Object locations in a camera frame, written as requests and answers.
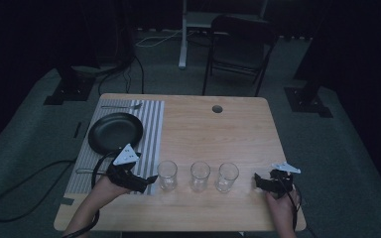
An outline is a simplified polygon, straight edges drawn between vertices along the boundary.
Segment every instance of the black cable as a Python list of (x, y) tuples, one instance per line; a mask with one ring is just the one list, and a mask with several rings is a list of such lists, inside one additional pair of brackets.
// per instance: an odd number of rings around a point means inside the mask
[(141, 67), (141, 93), (144, 94), (144, 68), (142, 67), (141, 62), (137, 58), (137, 56), (134, 56), (135, 60), (137, 60), (139, 66)]
[(317, 235), (314, 233), (314, 231), (312, 230), (312, 228), (309, 225), (306, 225), (306, 228), (308, 228), (308, 230), (311, 232), (313, 237), (318, 238)]
[(33, 173), (32, 175), (26, 177), (24, 180), (22, 180), (21, 182), (17, 183), (16, 185), (10, 187), (9, 189), (5, 190), (4, 192), (2, 192), (0, 194), (0, 200), (3, 199), (5, 196), (7, 196), (9, 193), (11, 193), (13, 190), (17, 189), (18, 187), (20, 187), (22, 184), (24, 184), (26, 181), (32, 179), (34, 176), (36, 176), (38, 173), (46, 170), (47, 168), (50, 168), (52, 166), (55, 166), (55, 165), (58, 165), (58, 164), (64, 164), (64, 163), (68, 163), (68, 165), (66, 166), (66, 168), (64, 168), (64, 170), (61, 172), (61, 174), (57, 177), (57, 179), (55, 180), (55, 182), (51, 185), (51, 187), (48, 189), (48, 191), (46, 191), (45, 195), (39, 200), (38, 203), (36, 203), (31, 209), (29, 209), (27, 212), (25, 212), (24, 214), (22, 215), (19, 215), (19, 216), (16, 216), (16, 217), (13, 217), (13, 218), (0, 218), (0, 222), (12, 222), (12, 221), (16, 221), (16, 220), (19, 220), (23, 217), (26, 217), (27, 215), (31, 214), (40, 204), (42, 204), (42, 202), (45, 200), (45, 198), (49, 195), (49, 193), (52, 191), (52, 189), (56, 186), (56, 184), (59, 182), (59, 180), (62, 178), (62, 176), (64, 175), (64, 173), (67, 171), (67, 169), (69, 169), (70, 165), (74, 164), (76, 161), (76, 158), (72, 161), (57, 161), (57, 162), (53, 162), (53, 163), (50, 163), (48, 164), (47, 166), (39, 169), (38, 171), (36, 171), (35, 173)]
[(189, 43), (189, 44), (197, 45), (197, 46), (199, 46), (199, 47), (209, 48), (209, 44), (206, 45), (206, 44), (198, 43), (198, 42), (196, 42), (196, 41), (192, 41), (192, 40), (188, 40), (188, 43)]
[[(97, 172), (100, 169), (101, 164), (103, 164), (103, 162), (104, 162), (104, 160), (106, 158), (108, 158), (110, 156), (117, 155), (117, 154), (119, 154), (118, 151), (109, 152), (105, 156), (103, 156), (101, 159), (98, 160), (97, 164), (94, 167), (94, 170), (92, 171), (91, 189), (93, 189), (95, 187), (95, 182), (96, 182), (96, 179), (97, 179)], [(74, 237), (78, 237), (78, 236), (84, 234), (85, 232), (88, 232), (89, 230), (91, 230), (97, 224), (99, 218), (100, 218), (100, 210), (97, 210), (95, 212), (94, 218), (92, 219), (92, 221), (91, 221), (91, 223), (89, 225), (85, 226), (84, 228), (82, 228), (80, 230), (77, 230), (75, 232), (67, 234), (67, 235), (63, 236), (63, 238), (74, 238)]]
[(98, 83), (98, 88), (97, 88), (97, 91), (98, 91), (98, 95), (101, 96), (101, 85), (103, 84), (103, 82), (111, 75), (113, 75), (116, 71), (111, 71), (109, 73), (107, 73), (107, 75), (105, 75), (103, 77), (103, 79), (101, 79), (101, 81)]
[[(287, 196), (289, 197), (290, 201), (292, 202), (293, 204), (293, 208), (295, 209), (295, 213), (294, 216), (296, 216), (296, 219), (297, 219), (297, 213), (299, 212), (299, 209), (300, 207), (302, 206), (302, 191), (294, 184), (294, 187), (296, 189), (296, 192), (298, 193), (299, 195), (299, 198), (300, 198), (300, 203), (299, 203), (299, 207), (296, 207), (295, 206), (295, 203), (293, 201), (293, 198), (290, 196), (290, 193), (287, 191), (286, 187), (284, 186), (284, 183), (283, 181), (281, 180), (280, 177), (278, 177), (278, 180), (280, 181), (281, 185), (283, 186), (284, 190), (286, 191), (286, 194)], [(314, 233), (314, 231), (312, 230), (312, 228), (307, 224), (306, 225), (306, 228), (309, 230), (309, 232), (311, 232), (312, 236), (315, 237), (315, 238), (318, 238), (317, 235)]]
[(126, 93), (129, 93), (129, 90), (131, 89), (132, 85), (132, 77), (131, 77), (131, 69), (132, 67), (129, 66), (127, 75), (125, 75), (126, 70), (123, 71), (123, 79), (125, 80), (125, 91)]

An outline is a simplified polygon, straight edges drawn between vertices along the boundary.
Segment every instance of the desk leg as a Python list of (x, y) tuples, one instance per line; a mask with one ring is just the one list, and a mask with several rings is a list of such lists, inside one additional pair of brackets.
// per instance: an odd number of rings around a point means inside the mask
[(184, 12), (182, 14), (182, 44), (181, 44), (181, 56), (179, 57), (179, 69), (185, 69), (187, 67), (187, 54), (188, 54), (188, 39), (187, 39), (187, 0), (184, 0)]

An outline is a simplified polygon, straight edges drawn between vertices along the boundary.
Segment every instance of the striped cloth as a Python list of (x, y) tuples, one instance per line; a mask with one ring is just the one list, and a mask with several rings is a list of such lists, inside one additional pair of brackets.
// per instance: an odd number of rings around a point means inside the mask
[[(139, 110), (127, 108), (101, 109), (102, 105), (110, 106), (130, 106), (142, 103)], [(147, 178), (157, 174), (159, 163), (159, 151), (161, 132), (163, 126), (164, 101), (154, 100), (119, 100), (119, 99), (100, 99), (92, 116), (90, 126), (101, 117), (115, 112), (126, 112), (136, 116), (144, 126), (144, 134), (141, 141), (135, 147), (135, 151), (141, 153), (140, 161), (133, 169), (136, 176)], [(65, 193), (89, 193), (91, 191), (91, 174), (78, 174), (78, 169), (93, 170), (98, 160), (102, 157), (95, 153), (88, 145), (88, 131), (82, 142), (78, 159), (73, 168)], [(101, 171), (106, 171), (113, 158), (107, 158), (100, 167)], [(154, 185), (149, 185), (143, 194), (154, 194)]]

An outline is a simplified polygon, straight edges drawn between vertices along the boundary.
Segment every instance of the wire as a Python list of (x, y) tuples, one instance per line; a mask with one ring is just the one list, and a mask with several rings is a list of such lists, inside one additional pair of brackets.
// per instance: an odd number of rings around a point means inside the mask
[(188, 43), (197, 45), (197, 46), (199, 46), (199, 47), (209, 48), (209, 44), (208, 44), (208, 45), (206, 45), (206, 44), (202, 44), (202, 43), (199, 43), (199, 42), (196, 42), (196, 41), (192, 41), (191, 39), (188, 39)]
[(134, 56), (135, 60), (137, 60), (138, 65), (141, 67), (141, 93), (144, 94), (144, 68), (142, 67), (141, 62), (137, 58), (137, 56)]
[(125, 75), (126, 71), (123, 71), (123, 78), (125, 80), (125, 91), (126, 93), (129, 93), (129, 89), (131, 88), (132, 84), (132, 78), (131, 78), (131, 66), (129, 66), (128, 71), (127, 71), (127, 77)]
[(59, 182), (59, 180), (62, 178), (62, 176), (64, 175), (64, 173), (67, 171), (67, 169), (69, 169), (70, 165), (74, 164), (76, 162), (76, 158), (72, 161), (57, 161), (57, 162), (53, 162), (53, 163), (50, 163), (48, 164), (47, 166), (39, 169), (38, 171), (36, 171), (35, 173), (33, 173), (32, 175), (26, 177), (24, 180), (22, 180), (21, 182), (15, 184), (14, 186), (8, 188), (7, 190), (5, 190), (4, 192), (2, 192), (0, 194), (0, 200), (3, 199), (5, 196), (7, 196), (9, 193), (11, 193), (12, 191), (14, 191), (15, 189), (17, 189), (18, 187), (20, 187), (22, 184), (24, 184), (25, 182), (29, 181), (30, 179), (32, 179), (34, 176), (36, 176), (38, 173), (52, 167), (52, 166), (55, 166), (55, 165), (58, 165), (58, 164), (64, 164), (64, 163), (68, 163), (68, 165), (64, 168), (64, 170), (61, 172), (61, 174), (57, 177), (57, 179), (54, 181), (54, 183), (51, 185), (51, 187), (46, 191), (45, 195), (39, 200), (39, 202), (37, 202), (32, 208), (30, 208), (28, 211), (26, 211), (25, 213), (23, 213), (22, 215), (19, 215), (19, 216), (16, 216), (16, 217), (12, 217), (12, 218), (2, 218), (0, 217), (0, 222), (12, 222), (12, 221), (16, 221), (16, 220), (19, 220), (23, 217), (26, 217), (28, 216), (29, 214), (31, 214), (34, 210), (36, 210), (37, 207), (39, 207), (40, 204), (42, 204), (42, 202), (45, 200), (45, 198), (49, 195), (49, 193), (52, 191), (52, 189), (56, 186), (56, 184)]
[[(292, 196), (290, 195), (290, 193), (287, 191), (286, 187), (284, 186), (284, 183), (283, 181), (281, 180), (280, 177), (278, 177), (278, 180), (280, 181), (281, 183), (281, 186), (283, 187), (283, 189), (286, 191), (286, 194), (287, 196), (289, 197), (292, 205), (293, 205), (293, 208), (295, 209), (295, 214), (294, 214), (294, 218), (296, 218), (296, 224), (297, 224), (297, 213), (299, 212), (299, 209), (300, 207), (302, 206), (302, 191), (293, 183), (293, 186), (295, 187), (296, 189), (296, 192), (298, 193), (299, 195), (299, 198), (300, 198), (300, 203), (299, 203), (299, 207), (296, 207), (296, 204), (292, 198)], [(312, 236), (315, 237), (315, 238), (318, 238), (317, 235), (314, 233), (314, 231), (312, 230), (312, 228), (309, 226), (309, 225), (306, 225), (307, 229), (309, 230), (309, 232), (311, 232)]]
[[(171, 39), (173, 38), (175, 35), (177, 35), (178, 33), (180, 33), (182, 31), (182, 29), (176, 31), (174, 34), (172, 34), (171, 36), (168, 36), (168, 37), (148, 37), (148, 38), (145, 38), (141, 41), (139, 41), (138, 43), (135, 44), (135, 46), (137, 47), (141, 47), (141, 48), (151, 48), (151, 47), (155, 47), (163, 42), (165, 42), (166, 40), (168, 39)], [(152, 45), (141, 45), (141, 43), (144, 43), (145, 41), (148, 41), (148, 40), (153, 40), (153, 39), (162, 39), (161, 41), (155, 43), (155, 44), (152, 44)]]
[[(101, 164), (103, 164), (104, 160), (107, 159), (108, 157), (113, 156), (113, 155), (117, 155), (117, 154), (119, 154), (119, 151), (109, 152), (106, 155), (104, 155), (101, 159), (98, 160), (97, 164), (94, 167), (94, 170), (92, 171), (91, 189), (93, 189), (95, 187), (95, 182), (97, 181), (97, 173), (101, 167)], [(89, 225), (87, 225), (84, 228), (81, 228), (75, 232), (67, 234), (67, 235), (63, 236), (63, 238), (74, 238), (74, 237), (78, 237), (78, 236), (84, 234), (85, 232), (88, 232), (98, 223), (99, 218), (100, 218), (100, 210), (97, 210), (94, 214), (94, 218), (92, 219), (92, 221)]]
[(114, 74), (114, 72), (110, 72), (110, 73), (108, 73), (107, 75), (105, 75), (104, 77), (103, 77), (103, 79), (101, 79), (101, 81), (98, 83), (98, 87), (97, 87), (97, 91), (98, 91), (98, 95), (99, 96), (101, 96), (101, 85), (103, 84), (103, 82), (109, 77), (109, 76), (111, 76), (111, 75), (113, 75)]

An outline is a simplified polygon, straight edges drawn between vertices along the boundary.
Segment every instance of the cable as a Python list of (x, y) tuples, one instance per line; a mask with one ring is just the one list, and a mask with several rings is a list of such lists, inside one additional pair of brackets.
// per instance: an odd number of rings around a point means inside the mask
[(0, 200), (3, 199), (5, 196), (7, 196), (9, 193), (11, 193), (13, 190), (15, 190), (16, 188), (20, 187), (22, 184), (24, 184), (25, 182), (29, 181), (30, 179), (32, 179), (34, 176), (36, 176), (38, 173), (52, 167), (52, 166), (55, 166), (55, 165), (58, 165), (58, 164), (64, 164), (64, 163), (68, 163), (68, 165), (64, 168), (64, 170), (61, 172), (61, 174), (57, 177), (57, 179), (55, 180), (55, 182), (51, 185), (51, 187), (48, 189), (48, 191), (46, 191), (45, 195), (39, 200), (38, 203), (36, 203), (31, 209), (29, 209), (27, 212), (25, 212), (24, 214), (22, 215), (19, 215), (19, 216), (16, 216), (16, 217), (13, 217), (13, 218), (1, 218), (0, 217), (0, 222), (12, 222), (12, 221), (16, 221), (16, 220), (19, 220), (23, 217), (26, 217), (27, 215), (31, 214), (34, 210), (36, 210), (36, 208), (42, 204), (42, 202), (45, 200), (45, 198), (49, 195), (49, 193), (52, 191), (52, 189), (56, 186), (56, 184), (59, 182), (59, 180), (62, 178), (62, 176), (64, 175), (64, 173), (67, 171), (67, 169), (69, 169), (70, 165), (74, 164), (76, 162), (76, 158), (72, 161), (57, 161), (57, 162), (53, 162), (53, 163), (50, 163), (48, 164), (47, 166), (39, 169), (38, 171), (36, 171), (35, 173), (33, 173), (32, 175), (26, 177), (24, 180), (22, 180), (21, 182), (15, 184), (14, 186), (10, 187), (9, 189), (5, 190), (4, 192), (2, 192), (0, 194)]
[[(180, 33), (182, 31), (182, 29), (176, 31), (174, 34), (172, 34), (171, 36), (168, 36), (168, 37), (148, 37), (148, 38), (145, 38), (141, 41), (139, 41), (138, 43), (135, 44), (135, 46), (137, 47), (141, 47), (141, 48), (151, 48), (151, 47), (155, 47), (163, 42), (165, 42), (166, 40), (168, 39), (171, 39), (173, 38), (175, 35), (177, 35), (178, 33)], [(152, 39), (162, 39), (161, 41), (155, 43), (155, 44), (152, 44), (152, 45), (148, 45), (148, 46), (145, 46), (145, 45), (140, 45), (141, 43), (145, 42), (145, 41), (148, 41), (148, 40), (152, 40)]]
[[(296, 225), (297, 225), (297, 213), (299, 212), (299, 209), (300, 207), (302, 206), (302, 191), (293, 183), (298, 195), (299, 195), (299, 198), (300, 198), (300, 203), (299, 203), (299, 207), (296, 207), (296, 204), (295, 202), (293, 201), (293, 198), (290, 196), (290, 193), (287, 191), (286, 187), (284, 186), (284, 183), (283, 181), (281, 180), (280, 177), (278, 177), (278, 180), (280, 181), (281, 185), (283, 186), (283, 189), (286, 191), (286, 194), (287, 196), (289, 197), (292, 205), (293, 205), (293, 208), (295, 209), (295, 214), (294, 214), (294, 217), (296, 217), (296, 223), (293, 224), (294, 228), (296, 228)], [(314, 233), (314, 231), (312, 230), (312, 228), (307, 224), (306, 225), (307, 229), (309, 230), (309, 232), (311, 232), (312, 236), (314, 238), (318, 238), (317, 235)]]
[(98, 83), (97, 91), (99, 96), (101, 96), (102, 94), (101, 85), (103, 84), (103, 82), (114, 73), (121, 72), (125, 70), (126, 68), (130, 67), (135, 58), (136, 58), (135, 55), (133, 55), (128, 60), (121, 62), (118, 66), (105, 71), (107, 75), (105, 75), (103, 79), (101, 79), (101, 81)]
[[(95, 182), (97, 180), (97, 172), (100, 169), (101, 164), (103, 164), (104, 160), (107, 159), (108, 157), (113, 156), (113, 155), (117, 155), (117, 154), (119, 154), (119, 151), (109, 152), (106, 155), (104, 155), (101, 159), (98, 160), (97, 164), (94, 167), (94, 170), (92, 171), (91, 189), (93, 189), (95, 187)], [(99, 218), (100, 218), (100, 210), (97, 210), (95, 212), (94, 218), (92, 219), (92, 221), (89, 225), (85, 226), (84, 228), (82, 228), (80, 230), (77, 230), (75, 232), (67, 234), (67, 235), (63, 236), (63, 238), (74, 238), (74, 237), (78, 237), (78, 236), (84, 234), (85, 232), (88, 232), (98, 223)]]
[(142, 67), (141, 62), (137, 58), (137, 56), (134, 56), (135, 60), (137, 60), (139, 66), (141, 67), (141, 93), (144, 94), (144, 68)]
[(191, 39), (188, 39), (188, 43), (197, 45), (197, 46), (199, 46), (199, 47), (209, 48), (209, 44), (208, 44), (208, 45), (205, 45), (205, 44), (202, 44), (202, 43), (198, 43), (198, 42), (196, 42), (196, 41), (192, 41)]
[(131, 66), (129, 66), (128, 71), (127, 71), (127, 77), (125, 75), (126, 71), (123, 71), (123, 79), (125, 80), (125, 91), (126, 93), (129, 93), (129, 89), (131, 88), (132, 84), (132, 78), (131, 78)]

